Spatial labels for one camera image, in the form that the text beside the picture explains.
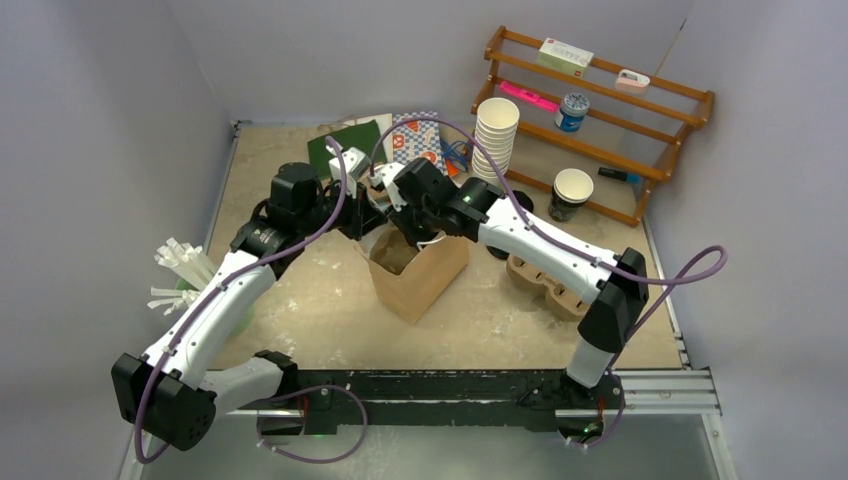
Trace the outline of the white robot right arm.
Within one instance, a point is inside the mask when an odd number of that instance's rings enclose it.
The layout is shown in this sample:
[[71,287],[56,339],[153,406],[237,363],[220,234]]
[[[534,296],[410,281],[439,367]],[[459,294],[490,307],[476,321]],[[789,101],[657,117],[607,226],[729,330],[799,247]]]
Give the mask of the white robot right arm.
[[439,233],[505,251],[539,268],[587,304],[579,340],[561,381],[564,399],[584,407],[601,391],[600,379],[626,344],[644,309],[648,287],[644,256],[596,247],[536,217],[484,180],[456,185],[418,158],[374,168],[369,182],[386,191],[387,218],[415,246]]

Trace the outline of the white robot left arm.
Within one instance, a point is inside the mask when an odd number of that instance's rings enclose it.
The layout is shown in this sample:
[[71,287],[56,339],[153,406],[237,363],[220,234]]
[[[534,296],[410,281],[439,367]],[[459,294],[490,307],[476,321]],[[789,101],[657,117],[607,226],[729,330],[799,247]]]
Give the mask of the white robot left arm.
[[115,361],[113,386],[141,463],[160,455],[146,452],[145,435],[187,451],[223,414],[260,400],[284,409],[309,393],[297,364],[280,352],[263,350],[226,370],[210,365],[247,311],[308,245],[332,230],[359,240],[384,224],[361,181],[368,168],[366,160],[333,158],[325,183],[308,163],[282,165],[269,196],[239,228],[198,298],[141,355]]

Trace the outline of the brown kraft paper bag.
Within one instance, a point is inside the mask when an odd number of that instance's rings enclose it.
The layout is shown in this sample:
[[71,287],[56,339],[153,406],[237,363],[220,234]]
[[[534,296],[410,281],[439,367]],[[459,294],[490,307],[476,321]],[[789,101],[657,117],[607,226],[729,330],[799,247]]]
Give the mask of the brown kraft paper bag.
[[355,251],[367,263],[378,299],[399,318],[414,324],[468,265],[469,241],[462,237],[437,238],[419,250],[401,275],[393,275],[370,260],[371,249],[387,230],[398,229],[379,227],[356,242]]

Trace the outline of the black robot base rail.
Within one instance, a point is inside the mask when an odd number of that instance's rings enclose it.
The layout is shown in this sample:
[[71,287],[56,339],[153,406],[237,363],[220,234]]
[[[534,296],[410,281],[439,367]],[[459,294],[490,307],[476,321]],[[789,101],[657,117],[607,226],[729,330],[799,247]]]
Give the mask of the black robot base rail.
[[618,377],[595,387],[562,369],[302,370],[287,355],[258,352],[283,371],[272,408],[298,410],[308,435],[341,426],[520,427],[589,443],[624,410]]

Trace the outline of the brown pulp cup carrier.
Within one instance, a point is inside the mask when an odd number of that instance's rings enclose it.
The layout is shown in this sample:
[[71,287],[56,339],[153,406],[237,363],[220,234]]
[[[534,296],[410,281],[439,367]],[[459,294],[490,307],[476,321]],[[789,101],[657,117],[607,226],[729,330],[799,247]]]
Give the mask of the brown pulp cup carrier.
[[400,231],[387,230],[371,249],[370,260],[393,275],[401,275],[418,253]]

